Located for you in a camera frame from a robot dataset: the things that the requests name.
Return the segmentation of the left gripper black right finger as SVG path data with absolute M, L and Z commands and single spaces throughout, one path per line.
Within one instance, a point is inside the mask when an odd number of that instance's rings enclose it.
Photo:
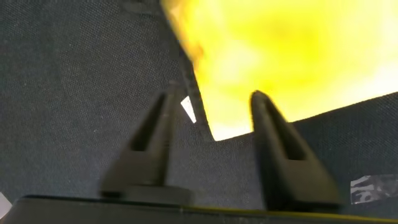
M 263 92 L 251 95 L 256 165 L 270 211 L 335 212 L 337 184 L 293 124 Z

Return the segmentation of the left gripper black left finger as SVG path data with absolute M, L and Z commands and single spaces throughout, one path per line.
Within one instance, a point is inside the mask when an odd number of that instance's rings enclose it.
M 155 97 L 101 182 L 103 197 L 122 197 L 130 188 L 164 185 L 175 121 L 175 91 Z

